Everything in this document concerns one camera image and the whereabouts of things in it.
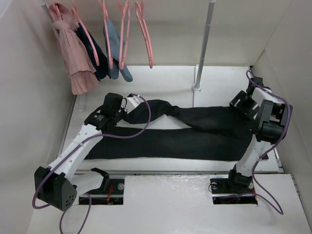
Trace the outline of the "black trousers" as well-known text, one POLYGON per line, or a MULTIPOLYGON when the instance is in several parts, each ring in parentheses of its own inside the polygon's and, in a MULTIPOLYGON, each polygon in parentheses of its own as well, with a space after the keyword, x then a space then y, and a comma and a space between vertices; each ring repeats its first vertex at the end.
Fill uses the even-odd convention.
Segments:
POLYGON ((253 121, 235 107, 181 108, 159 99, 141 103, 123 120, 145 124, 162 116, 173 117, 185 129, 146 129, 131 139, 104 137, 86 160, 120 158, 178 158, 239 161, 251 140, 253 121))

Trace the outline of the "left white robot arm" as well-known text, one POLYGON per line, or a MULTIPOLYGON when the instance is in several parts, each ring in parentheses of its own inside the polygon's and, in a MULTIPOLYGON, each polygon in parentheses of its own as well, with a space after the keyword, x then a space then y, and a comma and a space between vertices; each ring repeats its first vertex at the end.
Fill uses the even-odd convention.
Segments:
POLYGON ((75 176, 75 172, 90 150, 101 141, 102 132, 120 121, 122 101, 123 96, 119 94, 107 94, 103 104, 86 118, 67 149, 46 168, 37 168, 34 173, 36 199, 66 211, 80 195, 91 190, 100 194, 108 190, 110 179, 107 172, 98 168, 79 176, 75 176))

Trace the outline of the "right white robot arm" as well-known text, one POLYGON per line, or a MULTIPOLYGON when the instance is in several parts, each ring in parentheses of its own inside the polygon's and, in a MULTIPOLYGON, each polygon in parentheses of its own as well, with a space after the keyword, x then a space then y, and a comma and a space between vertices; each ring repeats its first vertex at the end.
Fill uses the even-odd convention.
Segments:
POLYGON ((261 158, 274 149, 287 134, 293 107, 263 85, 263 79, 249 79, 246 91, 240 91, 230 102, 252 121, 252 140, 225 180, 226 188, 237 192, 253 182, 253 173, 261 158))

